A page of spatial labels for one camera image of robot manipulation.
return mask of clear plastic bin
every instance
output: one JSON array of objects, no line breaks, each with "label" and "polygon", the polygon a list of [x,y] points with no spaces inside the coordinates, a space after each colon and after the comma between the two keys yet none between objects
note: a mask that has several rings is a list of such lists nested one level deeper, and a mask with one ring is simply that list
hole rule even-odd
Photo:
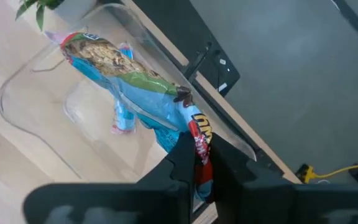
[{"label": "clear plastic bin", "polygon": [[[213,131],[255,159],[252,149],[216,116],[128,8],[101,6],[66,31],[76,30],[98,34],[116,45],[130,43],[135,58],[167,80],[191,88]],[[72,67],[53,43],[3,84],[0,112],[6,121],[48,144],[84,181],[136,182],[166,155],[154,132],[139,123],[134,133],[113,134],[113,97]]]}]

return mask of yellow wire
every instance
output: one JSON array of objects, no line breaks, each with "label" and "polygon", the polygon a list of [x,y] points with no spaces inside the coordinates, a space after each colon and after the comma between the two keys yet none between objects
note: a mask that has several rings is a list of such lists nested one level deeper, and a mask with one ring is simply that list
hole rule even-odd
[{"label": "yellow wire", "polygon": [[313,173],[312,179],[314,179],[314,178],[327,178],[327,177],[333,176],[335,174],[338,174],[340,172],[347,171],[349,169],[356,169],[356,168],[358,168],[358,165],[348,166],[348,167],[345,167],[345,168],[342,168],[342,169],[339,169],[339,170],[335,170],[334,172],[330,172],[329,174],[324,174],[324,175],[318,175],[316,173]]}]

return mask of green leaf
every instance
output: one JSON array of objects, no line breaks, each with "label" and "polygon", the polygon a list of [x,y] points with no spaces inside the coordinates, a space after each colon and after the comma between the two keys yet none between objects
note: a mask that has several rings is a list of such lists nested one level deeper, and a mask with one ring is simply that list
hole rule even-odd
[{"label": "green leaf", "polygon": [[44,9],[45,6],[41,5],[40,7],[38,7],[37,14],[36,14],[37,23],[38,26],[40,27],[40,30],[42,30],[42,27],[44,26]]},{"label": "green leaf", "polygon": [[27,1],[25,1],[20,6],[20,8],[17,10],[15,20],[17,20],[17,18],[19,18],[24,12],[26,12],[26,10],[28,10],[28,8],[30,8],[36,2],[37,2],[37,0],[27,0]]}]

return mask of snack bag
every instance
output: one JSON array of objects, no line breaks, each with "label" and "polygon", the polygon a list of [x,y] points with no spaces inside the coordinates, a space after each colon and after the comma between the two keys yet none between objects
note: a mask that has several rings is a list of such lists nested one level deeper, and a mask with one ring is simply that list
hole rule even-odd
[{"label": "snack bag", "polygon": [[157,72],[125,56],[116,46],[98,35],[48,33],[59,40],[66,59],[89,79],[109,90],[134,113],[142,124],[163,134],[190,131],[196,145],[195,182],[197,195],[213,201],[212,165],[209,143],[212,129],[207,117],[193,103],[191,91],[164,80]]},{"label": "snack bag", "polygon": [[[119,45],[121,53],[126,55],[129,59],[133,59],[132,47],[128,43],[122,43]],[[131,113],[125,105],[114,97],[114,110],[116,117],[114,125],[111,127],[111,132],[114,134],[124,134],[135,131],[135,116]]]}]

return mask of white plant pot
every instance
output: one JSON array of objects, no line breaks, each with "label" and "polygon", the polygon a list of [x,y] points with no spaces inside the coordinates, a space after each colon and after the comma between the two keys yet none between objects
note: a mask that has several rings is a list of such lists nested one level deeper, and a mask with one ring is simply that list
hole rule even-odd
[{"label": "white plant pot", "polygon": [[54,13],[67,24],[73,24],[81,19],[96,5],[96,0],[64,0]]}]

